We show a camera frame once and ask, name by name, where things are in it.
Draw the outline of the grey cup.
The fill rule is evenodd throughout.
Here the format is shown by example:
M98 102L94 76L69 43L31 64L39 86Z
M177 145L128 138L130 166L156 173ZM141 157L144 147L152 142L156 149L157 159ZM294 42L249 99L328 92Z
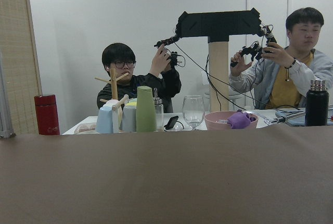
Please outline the grey cup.
M125 105L121 127L124 132L136 132L136 107Z

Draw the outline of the light blue cup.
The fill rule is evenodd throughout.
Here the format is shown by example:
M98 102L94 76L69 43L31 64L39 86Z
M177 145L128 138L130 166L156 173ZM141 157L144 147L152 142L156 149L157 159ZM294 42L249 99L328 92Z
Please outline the light blue cup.
M103 106L99 109L95 130L97 133L113 133L111 107Z

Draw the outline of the glass syrup bottle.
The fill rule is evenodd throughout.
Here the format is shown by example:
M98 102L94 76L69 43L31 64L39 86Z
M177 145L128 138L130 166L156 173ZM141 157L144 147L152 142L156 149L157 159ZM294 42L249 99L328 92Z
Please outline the glass syrup bottle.
M153 89L153 102L155 105L155 112L156 112L156 130L157 131L164 131L164 107L162 99L158 95L157 88Z

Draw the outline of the empty wine glass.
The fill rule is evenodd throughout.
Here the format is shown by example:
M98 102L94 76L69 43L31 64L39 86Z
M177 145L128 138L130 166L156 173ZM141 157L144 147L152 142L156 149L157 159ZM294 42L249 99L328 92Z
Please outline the empty wine glass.
M183 119L196 130L204 120L204 103L201 95L187 95L183 99Z

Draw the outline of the green container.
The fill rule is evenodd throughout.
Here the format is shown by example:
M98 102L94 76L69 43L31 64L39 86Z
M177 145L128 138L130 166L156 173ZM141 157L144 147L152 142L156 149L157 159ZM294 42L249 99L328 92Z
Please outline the green container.
M155 132L156 111L153 102L152 88L148 86L137 87L136 131Z

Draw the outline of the wooden mug tree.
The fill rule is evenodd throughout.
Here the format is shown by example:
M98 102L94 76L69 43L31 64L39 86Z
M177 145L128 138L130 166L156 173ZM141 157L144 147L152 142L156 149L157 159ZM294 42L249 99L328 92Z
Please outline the wooden mug tree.
M126 77L128 73L125 73L117 78L117 73L115 68L110 68L110 81L104 80L102 78L95 77L94 79L106 82L111 85L112 99L117 102L111 106L112 109L112 130L114 133L119 132L119 127L121 124L123 111L122 105L125 105L129 101L129 96L125 94L120 100L118 100L118 87L117 82L122 78Z

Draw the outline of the pink bowl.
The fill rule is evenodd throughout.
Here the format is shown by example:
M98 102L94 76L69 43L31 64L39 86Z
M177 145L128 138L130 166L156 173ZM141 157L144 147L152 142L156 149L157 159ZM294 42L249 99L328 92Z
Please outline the pink bowl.
M240 111L216 111L204 120L207 130L253 129L258 123L256 115Z

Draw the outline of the person in black jacket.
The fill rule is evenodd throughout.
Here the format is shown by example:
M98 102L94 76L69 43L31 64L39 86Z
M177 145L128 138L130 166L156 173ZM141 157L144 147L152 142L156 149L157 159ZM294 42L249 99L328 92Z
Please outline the person in black jacket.
M172 98L181 91L180 75L170 65L170 55L164 45L161 45L146 75L133 75L136 58L132 49L123 43L113 43L107 46L102 53L102 64L107 74L114 68L117 78L126 75L117 81L118 99L125 94L129 98L137 97L139 86L148 86L157 89L158 96L162 99L165 113L173 112Z

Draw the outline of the purple cloth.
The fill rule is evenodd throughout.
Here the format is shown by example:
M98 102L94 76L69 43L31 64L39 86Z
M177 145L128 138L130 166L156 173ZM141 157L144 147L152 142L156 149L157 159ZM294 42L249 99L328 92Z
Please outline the purple cloth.
M231 129L244 129L257 120L257 117L251 113L237 111L227 119Z

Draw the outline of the person in grey jacket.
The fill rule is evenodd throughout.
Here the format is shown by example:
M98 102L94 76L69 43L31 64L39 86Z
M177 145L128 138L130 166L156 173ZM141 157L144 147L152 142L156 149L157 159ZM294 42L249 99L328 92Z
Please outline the person in grey jacket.
M332 58L315 49L323 25L319 10L295 10L286 19L289 45L268 43L254 65L237 52L231 58L236 66L230 68L230 85L241 93L253 90L256 109L305 107L312 80L332 88Z

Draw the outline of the red thermos bottle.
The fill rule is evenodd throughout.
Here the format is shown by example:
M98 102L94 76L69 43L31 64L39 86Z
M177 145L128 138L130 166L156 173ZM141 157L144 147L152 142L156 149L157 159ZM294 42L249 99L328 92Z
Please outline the red thermos bottle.
M34 97L34 102L39 134L59 135L60 129L55 95L38 95Z

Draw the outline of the bamboo folding screen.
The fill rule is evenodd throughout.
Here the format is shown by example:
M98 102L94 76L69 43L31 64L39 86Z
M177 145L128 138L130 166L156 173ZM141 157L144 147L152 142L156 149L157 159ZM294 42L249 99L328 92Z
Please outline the bamboo folding screen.
M30 0L1 0L1 54L14 132L37 134L34 97L42 88Z

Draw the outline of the black water bottle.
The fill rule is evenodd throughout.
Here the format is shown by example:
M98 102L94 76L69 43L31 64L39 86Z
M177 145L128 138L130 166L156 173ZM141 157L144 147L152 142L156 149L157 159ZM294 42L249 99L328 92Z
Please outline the black water bottle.
M329 93L325 80L311 80L306 94L305 126L326 126Z

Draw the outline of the wooden stand post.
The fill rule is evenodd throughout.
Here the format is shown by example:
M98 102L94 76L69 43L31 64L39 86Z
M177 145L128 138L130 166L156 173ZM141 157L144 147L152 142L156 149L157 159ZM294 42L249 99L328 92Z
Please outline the wooden stand post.
M210 112L229 110L229 54L228 42L210 42Z

